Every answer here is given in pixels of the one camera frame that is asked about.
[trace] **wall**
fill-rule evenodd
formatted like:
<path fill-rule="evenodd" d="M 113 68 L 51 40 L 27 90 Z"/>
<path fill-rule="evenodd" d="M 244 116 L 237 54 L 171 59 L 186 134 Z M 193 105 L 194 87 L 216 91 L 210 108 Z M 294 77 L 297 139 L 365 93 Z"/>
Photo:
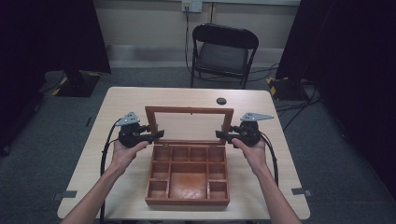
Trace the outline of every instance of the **wall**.
<path fill-rule="evenodd" d="M 174 60 L 184 59 L 187 23 L 180 1 L 96 0 L 94 3 L 107 45 L 128 45 L 134 46 L 134 49 L 153 51 L 170 50 L 174 52 Z M 203 2 L 202 13 L 189 15 L 189 48 L 192 48 L 193 27 L 212 21 L 249 29 L 260 40 L 260 49 L 256 56 L 258 60 L 255 62 L 277 63 L 298 8 L 296 4 L 285 4 L 288 3 L 260 5 Z"/>

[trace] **forearm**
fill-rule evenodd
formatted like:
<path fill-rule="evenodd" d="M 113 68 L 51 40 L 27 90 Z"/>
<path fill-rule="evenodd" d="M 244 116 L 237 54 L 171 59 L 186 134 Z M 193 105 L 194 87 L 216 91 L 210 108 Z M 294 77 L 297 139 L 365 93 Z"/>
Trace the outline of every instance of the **forearm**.
<path fill-rule="evenodd" d="M 277 186 L 268 167 L 263 166 L 255 173 L 262 187 L 262 194 L 264 195 L 272 223 L 301 223 Z"/>
<path fill-rule="evenodd" d="M 110 166 L 62 223 L 93 223 L 106 196 L 119 177 L 120 171 Z"/>

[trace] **person's left hand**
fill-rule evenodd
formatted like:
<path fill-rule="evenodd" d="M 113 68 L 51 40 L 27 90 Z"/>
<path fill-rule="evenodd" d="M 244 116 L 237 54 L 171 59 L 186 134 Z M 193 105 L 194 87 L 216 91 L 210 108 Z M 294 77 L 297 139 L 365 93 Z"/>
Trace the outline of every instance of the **person's left hand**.
<path fill-rule="evenodd" d="M 145 148 L 149 142 L 144 141 L 137 144 L 135 147 L 125 147 L 119 140 L 114 142 L 113 158 L 111 166 L 115 166 L 120 171 L 120 175 L 125 173 L 126 168 L 131 164 L 132 160 L 136 157 L 136 153 Z"/>

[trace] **wooden box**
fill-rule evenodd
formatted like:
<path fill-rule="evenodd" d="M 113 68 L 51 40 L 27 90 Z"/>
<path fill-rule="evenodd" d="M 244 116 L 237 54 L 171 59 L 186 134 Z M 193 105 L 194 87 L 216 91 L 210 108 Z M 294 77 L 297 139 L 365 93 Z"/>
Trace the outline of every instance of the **wooden box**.
<path fill-rule="evenodd" d="M 146 106 L 154 141 L 147 204 L 227 205 L 230 202 L 225 140 L 233 109 Z"/>

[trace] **table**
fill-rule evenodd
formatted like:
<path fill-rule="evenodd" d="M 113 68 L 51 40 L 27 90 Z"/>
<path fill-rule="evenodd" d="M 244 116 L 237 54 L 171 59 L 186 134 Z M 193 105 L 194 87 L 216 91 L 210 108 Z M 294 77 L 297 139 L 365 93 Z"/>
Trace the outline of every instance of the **table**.
<path fill-rule="evenodd" d="M 227 104 L 218 105 L 216 100 L 219 97 L 225 98 Z M 300 219 L 309 218 L 310 211 L 305 196 L 293 195 L 291 191 L 300 188 L 301 183 L 269 92 L 136 87 L 113 87 L 108 90 L 67 188 L 76 190 L 77 195 L 75 198 L 63 198 L 58 210 L 60 218 L 67 215 L 99 178 L 102 150 L 114 122 L 134 111 L 141 120 L 140 124 L 147 125 L 146 105 L 233 108 L 232 125 L 239 125 L 239 119 L 246 112 L 273 115 L 273 119 L 259 121 L 259 127 L 273 144 L 279 170 L 279 187 L 297 216 Z M 118 128 L 114 130 L 111 139 L 117 138 L 118 131 Z M 107 196 L 106 219 L 269 219 L 257 177 L 251 172 L 242 151 L 229 144 L 226 145 L 231 198 L 228 206 L 148 206 L 145 194 L 152 149 L 153 145 L 149 145 L 137 153 L 136 159 Z M 106 166 L 111 162 L 111 153 L 112 147 L 107 155 Z M 273 172 L 269 151 L 267 155 L 268 166 Z"/>

